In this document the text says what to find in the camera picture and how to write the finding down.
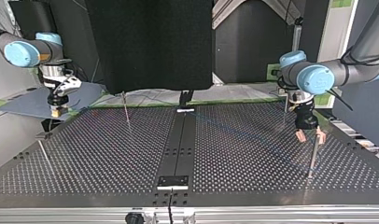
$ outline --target gray metal sheet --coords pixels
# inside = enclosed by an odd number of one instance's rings
[[[180,146],[193,148],[194,158],[181,157],[176,171],[192,176],[190,191],[178,192],[176,204],[379,204],[379,159],[349,147],[355,142],[328,124],[315,178],[307,179],[314,133],[300,144],[295,114],[285,115],[283,108],[283,103],[197,106],[189,114],[195,124],[184,129],[195,132],[194,144]],[[179,165],[189,160],[192,166]]]
[[[68,94],[69,103],[67,104],[71,109],[80,111],[95,102],[102,95],[102,91],[102,86],[99,84],[83,82],[81,88]],[[39,88],[0,106],[0,111],[42,119],[55,119],[50,115],[48,95],[49,89]],[[64,114],[57,119],[67,120],[70,117],[69,114]]]
[[[38,146],[22,152],[0,169],[0,207],[151,206],[175,110],[129,117],[88,110],[45,142],[47,157]]]

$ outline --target metal rod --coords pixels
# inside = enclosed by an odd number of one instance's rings
[[[125,110],[126,121],[129,123],[130,121],[129,121],[128,108],[126,106],[126,93],[124,92],[122,92],[122,103]]]
[[[47,152],[45,151],[44,146],[42,145],[41,140],[38,140],[38,144],[39,144],[40,147],[41,147],[41,150],[42,150],[42,153],[44,154],[45,159],[46,159],[47,161],[49,161],[49,158],[48,158]]]
[[[313,178],[313,173],[314,173],[315,164],[316,164],[316,155],[317,155],[319,144],[320,144],[320,135],[317,134],[316,137],[315,137],[315,142],[314,142],[314,148],[313,148],[313,152],[312,152],[311,163],[309,165],[308,178]]]
[[[288,112],[288,94],[286,95],[285,113]]]

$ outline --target needle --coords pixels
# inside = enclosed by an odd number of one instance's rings
[[[126,93],[125,92],[122,92],[122,102],[123,102],[123,107],[125,109],[126,121],[129,124],[130,121],[129,121],[128,108],[126,106]]]

